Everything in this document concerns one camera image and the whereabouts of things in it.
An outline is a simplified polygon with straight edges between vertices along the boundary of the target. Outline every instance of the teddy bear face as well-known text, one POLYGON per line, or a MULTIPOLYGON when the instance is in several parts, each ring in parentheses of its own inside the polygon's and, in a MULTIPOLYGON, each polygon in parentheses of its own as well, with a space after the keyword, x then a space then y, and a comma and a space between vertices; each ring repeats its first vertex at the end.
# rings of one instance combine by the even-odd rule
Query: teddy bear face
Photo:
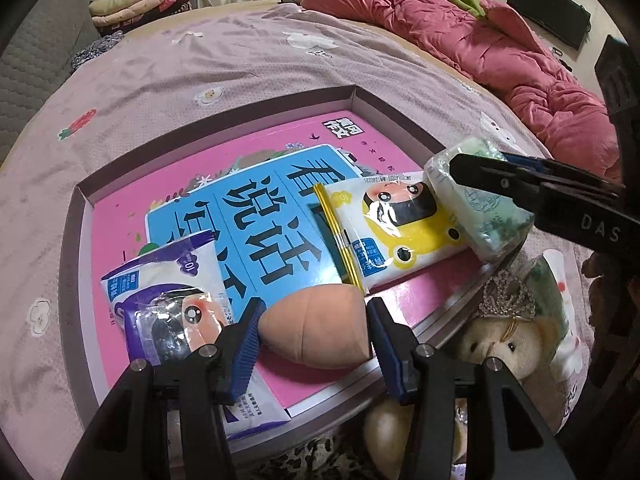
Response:
POLYGON ((517 380, 530 376, 542 358, 542 337, 532 321, 520 320, 510 338, 504 335, 511 319, 478 317, 468 328, 458 346, 458 358, 480 364, 485 358, 500 358, 517 380))

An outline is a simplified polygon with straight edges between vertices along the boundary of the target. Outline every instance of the gray quilted fabric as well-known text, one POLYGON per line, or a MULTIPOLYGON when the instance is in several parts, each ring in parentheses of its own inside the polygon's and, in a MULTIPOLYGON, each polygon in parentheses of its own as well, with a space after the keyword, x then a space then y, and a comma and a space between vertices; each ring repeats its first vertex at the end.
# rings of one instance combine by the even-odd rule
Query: gray quilted fabric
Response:
POLYGON ((100 37, 89 0, 39 0, 0 57, 0 162, 25 124, 71 75, 76 52, 100 37))

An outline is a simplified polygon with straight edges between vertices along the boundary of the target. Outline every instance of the teddy bear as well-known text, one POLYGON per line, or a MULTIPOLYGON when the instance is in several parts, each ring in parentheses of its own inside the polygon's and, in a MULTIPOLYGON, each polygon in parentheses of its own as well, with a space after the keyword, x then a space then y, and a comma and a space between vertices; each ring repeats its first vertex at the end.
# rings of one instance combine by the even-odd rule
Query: teddy bear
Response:
MULTIPOLYGON (((527 285, 542 301, 548 301, 556 282, 549 282, 549 273, 540 272, 539 262, 527 267, 527 285)), ((500 358, 517 380, 529 377, 555 350, 558 330, 554 320, 536 315, 536 300, 522 279, 501 270, 488 281, 478 312, 467 323, 454 346, 456 358, 480 364, 489 356, 500 358)), ((412 406, 400 406, 385 399, 367 413, 364 440, 374 464, 389 480, 399 476, 404 459, 412 406)), ((466 400, 456 400, 453 462, 466 454, 466 400)))

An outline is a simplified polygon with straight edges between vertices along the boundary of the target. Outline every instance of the orange makeup sponge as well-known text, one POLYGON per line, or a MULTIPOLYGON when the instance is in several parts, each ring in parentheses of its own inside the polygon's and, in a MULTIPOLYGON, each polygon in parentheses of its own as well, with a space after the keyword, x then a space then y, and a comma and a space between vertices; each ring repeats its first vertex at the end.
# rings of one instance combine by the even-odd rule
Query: orange makeup sponge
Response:
POLYGON ((289 294, 262 315, 258 333, 276 354, 312 368, 350 368, 371 359, 364 297, 353 285, 289 294))

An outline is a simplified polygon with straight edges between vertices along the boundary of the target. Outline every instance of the stack of folded blankets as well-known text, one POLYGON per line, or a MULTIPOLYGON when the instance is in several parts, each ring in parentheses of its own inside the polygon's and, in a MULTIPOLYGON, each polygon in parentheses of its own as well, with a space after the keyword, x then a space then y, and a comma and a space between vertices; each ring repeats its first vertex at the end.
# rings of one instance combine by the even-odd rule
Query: stack of folded blankets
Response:
POLYGON ((134 28, 165 16, 191 10, 190 0, 96 0, 89 4, 95 28, 101 36, 134 28))

